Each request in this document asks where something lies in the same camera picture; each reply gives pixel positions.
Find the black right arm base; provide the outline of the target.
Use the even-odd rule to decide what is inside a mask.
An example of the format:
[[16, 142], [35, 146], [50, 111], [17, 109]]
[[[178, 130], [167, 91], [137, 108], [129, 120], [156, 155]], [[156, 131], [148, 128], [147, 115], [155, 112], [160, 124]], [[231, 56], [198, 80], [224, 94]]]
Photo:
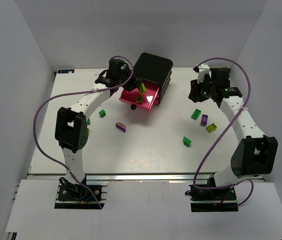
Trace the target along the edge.
[[237, 196], [233, 188], [201, 190], [189, 185], [184, 193], [190, 197], [193, 213], [238, 212]]

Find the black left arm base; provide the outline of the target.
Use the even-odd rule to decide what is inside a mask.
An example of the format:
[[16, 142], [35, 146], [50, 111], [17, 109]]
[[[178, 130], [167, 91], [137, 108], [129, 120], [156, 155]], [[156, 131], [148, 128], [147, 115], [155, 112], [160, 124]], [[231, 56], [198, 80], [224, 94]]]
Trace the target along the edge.
[[101, 210], [107, 198], [108, 186], [104, 184], [88, 184], [93, 194], [79, 184], [73, 184], [64, 177], [59, 178], [54, 208], [59, 210]]

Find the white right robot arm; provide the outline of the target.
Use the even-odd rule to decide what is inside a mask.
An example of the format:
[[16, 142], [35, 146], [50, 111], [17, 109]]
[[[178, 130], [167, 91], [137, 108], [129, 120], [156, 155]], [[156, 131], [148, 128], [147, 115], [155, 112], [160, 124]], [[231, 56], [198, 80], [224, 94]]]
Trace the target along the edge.
[[230, 84], [230, 69], [210, 68], [201, 64], [193, 69], [197, 78], [190, 82], [189, 99], [193, 102], [213, 100], [229, 121], [227, 130], [233, 129], [238, 146], [230, 164], [213, 173], [205, 186], [209, 190], [229, 188], [249, 177], [268, 175], [272, 172], [278, 141], [267, 136], [255, 123], [246, 108], [247, 99]]

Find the lime lego brick with studs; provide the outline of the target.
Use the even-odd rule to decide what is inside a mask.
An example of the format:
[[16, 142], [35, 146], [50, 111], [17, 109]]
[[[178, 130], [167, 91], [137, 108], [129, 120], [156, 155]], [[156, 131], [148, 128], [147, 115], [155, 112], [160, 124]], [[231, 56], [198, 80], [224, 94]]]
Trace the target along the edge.
[[137, 85], [137, 89], [138, 89], [138, 92], [139, 92], [140, 95], [143, 95], [147, 91], [143, 82], [141, 82]]

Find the lime green lego brick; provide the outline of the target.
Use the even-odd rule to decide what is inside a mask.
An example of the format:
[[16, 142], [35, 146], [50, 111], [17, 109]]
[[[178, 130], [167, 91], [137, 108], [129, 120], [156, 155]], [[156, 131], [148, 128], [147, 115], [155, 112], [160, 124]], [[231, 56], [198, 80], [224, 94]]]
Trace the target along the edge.
[[140, 96], [137, 96], [136, 99], [135, 99], [135, 102], [137, 104], [141, 104], [143, 102], [143, 97], [140, 95]]

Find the pink drawer with black knob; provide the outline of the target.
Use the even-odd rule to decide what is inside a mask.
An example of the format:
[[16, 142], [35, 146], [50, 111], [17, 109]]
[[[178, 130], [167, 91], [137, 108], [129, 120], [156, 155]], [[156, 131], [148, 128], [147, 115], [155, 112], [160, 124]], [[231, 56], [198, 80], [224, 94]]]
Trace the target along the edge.
[[132, 109], [139, 108], [141, 110], [150, 111], [153, 105], [159, 104], [159, 90], [160, 87], [156, 83], [147, 82], [144, 83], [145, 93], [139, 93], [136, 88], [132, 91], [123, 90], [119, 100], [122, 103], [134, 106]]

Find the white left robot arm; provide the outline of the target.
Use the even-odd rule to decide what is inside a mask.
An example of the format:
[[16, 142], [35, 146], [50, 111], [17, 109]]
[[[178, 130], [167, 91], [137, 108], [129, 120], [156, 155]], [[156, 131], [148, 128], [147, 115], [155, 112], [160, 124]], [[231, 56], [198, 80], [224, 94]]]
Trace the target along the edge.
[[95, 80], [91, 93], [86, 93], [80, 100], [68, 108], [61, 107], [57, 112], [55, 139], [61, 147], [65, 165], [65, 179], [71, 184], [86, 183], [83, 168], [83, 148], [88, 142], [87, 120], [92, 113], [108, 100], [123, 85], [132, 91], [140, 81], [132, 74], [128, 63], [118, 58], [109, 60], [108, 69], [101, 72]]

